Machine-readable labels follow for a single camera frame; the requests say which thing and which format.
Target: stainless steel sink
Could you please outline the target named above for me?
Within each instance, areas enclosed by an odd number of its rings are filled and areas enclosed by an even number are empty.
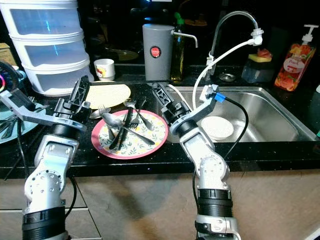
[[[177,87],[192,106],[192,87]],[[249,116],[248,128],[240,142],[291,142],[315,141],[317,136],[300,122],[293,114],[283,107],[274,97],[261,87],[220,87],[220,92],[228,98],[240,103]],[[198,88],[196,99],[199,100],[202,87]],[[169,90],[174,99],[179,96]],[[245,125],[245,115],[237,106],[224,101],[217,102],[209,116],[219,116],[229,120],[234,133],[218,142],[235,142]],[[171,143],[178,143],[177,136],[169,134]]]

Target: white hose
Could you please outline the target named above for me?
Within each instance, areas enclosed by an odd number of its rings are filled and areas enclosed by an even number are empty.
[[[182,101],[185,102],[185,104],[187,105],[187,107],[190,109],[190,111],[192,111],[192,108],[189,106],[189,104],[187,103],[186,99],[184,98],[184,96],[181,94],[181,92],[173,85],[171,84],[168,84],[167,85],[169,88],[173,89],[178,95],[179,97],[181,98]]]
[[[255,40],[249,39],[248,41],[244,41],[243,43],[238,44],[237,46],[234,46],[233,48],[231,48],[230,50],[226,51],[224,54],[222,54],[221,56],[219,56],[218,58],[216,58],[213,62],[211,62],[208,66],[206,66],[206,68],[200,73],[200,75],[198,76],[197,80],[195,81],[194,87],[193,87],[193,91],[192,91],[192,106],[193,106],[193,110],[196,110],[197,106],[196,106],[196,91],[197,91],[197,87],[199,85],[200,80],[206,75],[206,72],[213,66],[215,65],[217,62],[219,62],[221,59],[223,59],[225,56],[229,55],[230,53],[232,53],[233,51],[245,46],[245,45],[252,45],[253,42]]]

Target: red logo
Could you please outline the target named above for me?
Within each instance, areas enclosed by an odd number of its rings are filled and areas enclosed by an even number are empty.
[[[152,46],[152,47],[150,48],[150,54],[151,54],[152,57],[154,57],[154,58],[156,59],[156,58],[160,57],[160,55],[161,55],[161,50],[160,50],[160,48],[157,47],[157,46]]]

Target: blue connector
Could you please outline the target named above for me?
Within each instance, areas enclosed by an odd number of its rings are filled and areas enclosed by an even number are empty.
[[[214,99],[217,100],[219,103],[222,103],[226,99],[226,96],[221,94],[220,92],[217,92]]]

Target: faucet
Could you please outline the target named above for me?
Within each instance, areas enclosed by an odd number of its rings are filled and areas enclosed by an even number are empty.
[[[206,61],[206,65],[209,65],[210,63],[212,63],[214,61],[214,52],[215,52],[215,48],[216,48],[216,42],[217,42],[217,38],[218,38],[218,33],[220,30],[221,25],[225,22],[225,20],[227,20],[228,18],[235,16],[235,15],[243,15],[248,17],[253,25],[254,25],[254,30],[251,33],[251,35],[253,36],[253,38],[255,37],[255,30],[257,30],[259,32],[259,34],[262,34],[263,31],[260,30],[260,28],[258,27],[258,23],[255,20],[255,18],[248,12],[246,11],[233,11],[228,13],[227,15],[225,15],[223,18],[220,19],[220,21],[218,22],[216,28],[215,28],[215,32],[214,32],[214,38],[213,38],[213,43],[212,43],[212,48],[211,51],[209,52],[209,57],[207,57],[207,61]],[[216,65],[213,65],[212,68],[210,70],[208,70],[206,72],[205,75],[205,79],[206,80],[210,80],[210,76],[213,76],[215,73],[215,69],[216,69]]]

